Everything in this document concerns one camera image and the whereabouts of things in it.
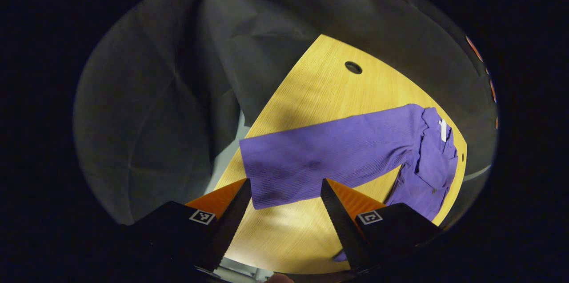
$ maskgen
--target wooden table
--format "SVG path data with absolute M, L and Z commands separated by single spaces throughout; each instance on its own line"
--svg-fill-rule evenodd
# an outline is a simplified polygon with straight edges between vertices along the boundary
M 347 70 L 352 61 L 361 74 Z M 439 225 L 457 198 L 464 176 L 467 145 L 458 127 L 427 93 L 384 62 L 328 36 L 321 35 L 298 60 L 252 125 L 255 137 L 382 111 L 416 103 L 436 107 L 453 128 L 459 163 L 443 207 L 433 223 Z M 380 202 L 386 200 L 399 168 L 356 189 Z M 246 177 L 237 150 L 219 183 L 220 188 Z M 321 198 L 254 210 L 250 202 L 225 257 L 283 273 L 317 274 L 349 269 L 335 263 L 341 249 Z

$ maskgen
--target folded purple clothing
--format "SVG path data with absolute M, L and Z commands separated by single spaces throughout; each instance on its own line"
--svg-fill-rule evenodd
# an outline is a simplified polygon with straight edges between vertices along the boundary
M 408 104 L 243 139 L 240 149 L 255 209 L 316 198 L 323 178 L 355 187 L 401 165 L 384 203 L 433 220 L 457 170 L 453 142 L 435 108 Z

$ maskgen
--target purple shirt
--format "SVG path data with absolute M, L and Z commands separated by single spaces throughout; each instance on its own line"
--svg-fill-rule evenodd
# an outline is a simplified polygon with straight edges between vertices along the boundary
M 323 178 L 355 187 L 401 166 L 387 205 L 429 220 L 457 170 L 453 130 L 441 138 L 435 108 L 416 104 L 240 140 L 255 209 L 316 198 Z

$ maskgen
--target clothing tag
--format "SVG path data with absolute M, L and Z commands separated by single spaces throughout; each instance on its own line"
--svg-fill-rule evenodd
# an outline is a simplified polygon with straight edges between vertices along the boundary
M 447 123 L 443 119 L 442 121 L 439 121 L 439 124 L 441 125 L 441 140 L 443 140 L 443 142 L 446 142 L 447 141 Z

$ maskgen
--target wood grain surface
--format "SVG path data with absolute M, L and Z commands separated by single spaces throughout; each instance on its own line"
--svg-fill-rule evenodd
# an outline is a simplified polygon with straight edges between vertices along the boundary
M 345 62 L 362 68 L 348 71 Z M 416 103 L 436 107 L 453 128 L 459 163 L 443 207 L 433 223 L 440 224 L 457 198 L 464 176 L 467 145 L 453 120 L 427 93 L 384 62 L 321 35 L 298 60 L 252 125 L 255 137 L 382 111 Z M 355 189 L 381 202 L 386 200 L 399 168 Z M 246 177 L 237 150 L 216 188 Z M 254 210 L 250 202 L 226 257 L 253 267 L 283 273 L 317 274 L 349 269 L 333 256 L 340 241 L 321 198 Z

